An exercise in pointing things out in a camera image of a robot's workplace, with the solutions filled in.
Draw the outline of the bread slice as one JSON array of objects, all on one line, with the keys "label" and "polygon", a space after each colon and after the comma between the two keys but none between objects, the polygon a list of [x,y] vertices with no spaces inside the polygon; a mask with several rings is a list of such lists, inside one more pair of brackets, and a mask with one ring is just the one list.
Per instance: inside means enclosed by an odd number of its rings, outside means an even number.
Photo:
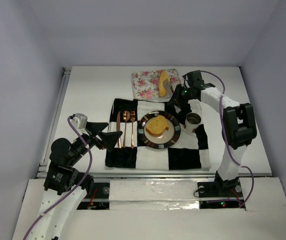
[{"label": "bread slice", "polygon": [[146,124],[146,131],[154,137],[158,137],[163,134],[164,131],[169,130],[167,119],[163,115],[153,117]]}]

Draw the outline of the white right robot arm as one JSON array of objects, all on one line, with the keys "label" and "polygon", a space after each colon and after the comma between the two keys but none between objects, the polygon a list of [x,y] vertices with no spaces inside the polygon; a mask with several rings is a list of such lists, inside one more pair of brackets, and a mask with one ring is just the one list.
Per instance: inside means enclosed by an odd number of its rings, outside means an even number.
[{"label": "white right robot arm", "polygon": [[214,84],[205,83],[203,73],[202,70],[195,70],[183,75],[183,84],[176,86],[167,106],[184,110],[190,100],[199,100],[219,114],[225,149],[214,181],[205,188],[218,194],[236,187],[240,168],[250,169],[242,164],[242,158],[247,147],[257,137],[257,125],[250,103],[230,99],[225,95],[225,85],[222,90],[218,90]]}]

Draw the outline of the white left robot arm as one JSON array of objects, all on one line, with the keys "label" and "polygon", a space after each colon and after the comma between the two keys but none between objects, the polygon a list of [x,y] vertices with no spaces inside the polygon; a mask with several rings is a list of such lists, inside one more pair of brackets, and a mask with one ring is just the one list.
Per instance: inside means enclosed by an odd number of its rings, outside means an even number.
[{"label": "white left robot arm", "polygon": [[58,138],[51,145],[50,165],[44,181],[44,190],[38,217],[24,235],[25,240],[62,240],[79,204],[94,190],[94,178],[74,166],[91,148],[112,151],[122,131],[104,132],[106,122],[88,122],[82,115],[67,118],[77,138],[70,142]]}]

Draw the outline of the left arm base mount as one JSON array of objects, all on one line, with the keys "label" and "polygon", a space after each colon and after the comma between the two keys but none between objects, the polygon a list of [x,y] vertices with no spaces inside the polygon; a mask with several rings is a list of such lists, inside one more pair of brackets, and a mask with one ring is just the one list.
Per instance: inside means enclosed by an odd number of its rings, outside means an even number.
[{"label": "left arm base mount", "polygon": [[109,209],[109,182],[95,182],[94,177],[88,175],[80,186],[82,189],[86,189],[87,195],[77,207],[78,210]]}]

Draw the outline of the silver metal tongs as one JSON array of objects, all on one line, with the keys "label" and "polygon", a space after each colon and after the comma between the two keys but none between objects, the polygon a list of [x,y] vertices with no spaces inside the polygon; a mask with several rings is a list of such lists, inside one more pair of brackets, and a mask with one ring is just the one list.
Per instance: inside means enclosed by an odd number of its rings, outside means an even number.
[{"label": "silver metal tongs", "polygon": [[173,89],[173,85],[172,85],[171,80],[169,80],[169,87],[168,87],[168,89],[169,89],[169,92],[168,92],[168,94],[167,94],[167,98],[168,98],[168,101],[169,101],[170,98],[172,97],[174,91],[175,91],[175,90]]}]

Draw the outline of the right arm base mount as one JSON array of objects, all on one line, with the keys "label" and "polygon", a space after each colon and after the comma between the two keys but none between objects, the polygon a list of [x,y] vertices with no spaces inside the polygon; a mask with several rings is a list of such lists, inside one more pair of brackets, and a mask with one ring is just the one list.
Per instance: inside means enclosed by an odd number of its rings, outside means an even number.
[{"label": "right arm base mount", "polygon": [[193,196],[199,200],[200,209],[245,208],[239,177],[222,180],[216,173],[213,181],[198,182]]}]

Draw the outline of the orange croissant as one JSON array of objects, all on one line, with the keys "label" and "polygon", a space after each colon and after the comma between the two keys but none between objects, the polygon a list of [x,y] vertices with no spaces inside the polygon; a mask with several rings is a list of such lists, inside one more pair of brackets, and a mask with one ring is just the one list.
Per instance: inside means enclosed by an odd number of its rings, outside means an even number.
[{"label": "orange croissant", "polygon": [[158,89],[159,89],[159,96],[165,97],[169,93],[169,75],[168,73],[163,70],[160,73],[159,81],[158,81]]}]

